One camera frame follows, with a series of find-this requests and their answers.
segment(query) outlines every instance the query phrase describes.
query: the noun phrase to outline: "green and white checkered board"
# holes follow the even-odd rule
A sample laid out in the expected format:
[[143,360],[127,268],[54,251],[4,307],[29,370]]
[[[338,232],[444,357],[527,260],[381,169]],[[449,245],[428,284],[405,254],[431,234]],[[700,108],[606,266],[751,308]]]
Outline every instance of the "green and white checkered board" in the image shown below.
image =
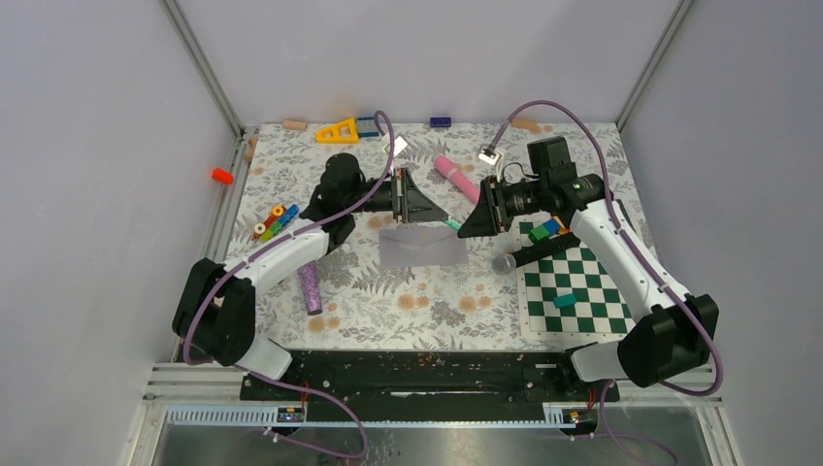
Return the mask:
[[[515,243],[532,245],[535,224],[521,221],[512,229]],[[552,299],[573,293],[577,303],[557,309]],[[633,326],[617,286],[585,245],[517,269],[520,328],[523,338],[539,342],[606,342],[622,338]]]

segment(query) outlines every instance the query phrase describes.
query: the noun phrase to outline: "envelope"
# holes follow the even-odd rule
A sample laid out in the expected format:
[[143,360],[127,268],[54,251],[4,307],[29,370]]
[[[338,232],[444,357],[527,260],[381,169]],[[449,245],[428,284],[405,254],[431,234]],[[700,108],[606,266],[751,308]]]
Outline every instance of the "envelope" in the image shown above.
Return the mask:
[[469,262],[466,240],[448,226],[383,229],[379,244],[381,269]]

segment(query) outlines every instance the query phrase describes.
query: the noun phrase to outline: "gray wall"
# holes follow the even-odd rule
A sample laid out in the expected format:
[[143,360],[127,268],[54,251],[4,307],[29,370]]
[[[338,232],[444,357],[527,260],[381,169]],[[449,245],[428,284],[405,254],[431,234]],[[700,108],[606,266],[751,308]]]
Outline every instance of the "gray wall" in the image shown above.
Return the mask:
[[[677,0],[182,0],[240,119],[614,121]],[[546,109],[525,117],[564,120]]]
[[0,464],[115,464],[232,138],[157,1],[3,2],[0,63]]
[[823,458],[822,21],[815,0],[697,2],[624,132],[663,261],[720,304],[746,465]]

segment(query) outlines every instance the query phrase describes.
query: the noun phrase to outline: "purple glitter tube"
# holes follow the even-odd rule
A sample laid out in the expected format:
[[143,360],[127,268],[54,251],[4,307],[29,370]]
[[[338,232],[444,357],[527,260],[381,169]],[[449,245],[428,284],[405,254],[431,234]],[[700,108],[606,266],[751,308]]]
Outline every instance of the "purple glitter tube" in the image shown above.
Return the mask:
[[317,276],[317,264],[309,262],[297,269],[300,277],[300,287],[303,289],[303,302],[306,303],[306,312],[309,316],[316,316],[323,312],[323,301],[320,299],[320,278]]

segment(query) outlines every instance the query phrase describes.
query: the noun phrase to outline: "tabletop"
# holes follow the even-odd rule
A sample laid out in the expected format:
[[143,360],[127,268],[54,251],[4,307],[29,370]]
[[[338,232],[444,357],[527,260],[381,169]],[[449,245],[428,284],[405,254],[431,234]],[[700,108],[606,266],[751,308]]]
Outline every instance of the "tabletop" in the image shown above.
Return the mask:
[[[616,127],[613,123],[587,126],[606,154],[615,198],[622,200],[638,235],[654,253]],[[250,239],[252,228],[265,219],[272,206],[293,203],[301,211],[306,208],[331,155],[354,154],[367,178],[381,173],[386,155],[380,138],[361,139],[356,145],[322,145],[314,140],[314,133],[321,127],[310,125],[306,132],[285,130],[279,124],[261,128],[229,257],[245,254],[257,245]],[[477,151],[488,144],[499,127],[498,123],[458,123],[448,129],[419,123],[395,124],[395,134],[409,141],[395,166],[410,168],[420,190],[462,222],[474,205],[435,170],[434,159],[446,155],[469,180],[479,184],[492,174],[492,168],[477,159]],[[519,161],[528,169],[526,144],[563,136],[577,171],[600,173],[596,153],[576,125],[541,123],[540,129],[540,134],[534,134],[510,128],[498,145],[506,153],[507,162]],[[516,166],[510,166],[507,174],[520,178]],[[545,221],[549,215],[518,219]],[[520,335],[516,275],[497,276],[491,270],[492,258],[516,250],[514,233],[466,240],[466,264],[380,269],[379,231],[396,227],[391,214],[357,214],[355,221],[346,243],[317,261],[323,313],[307,315],[299,279],[293,274],[258,297],[259,333],[271,332],[276,342],[293,349],[547,350],[567,346],[560,342],[536,344]]]

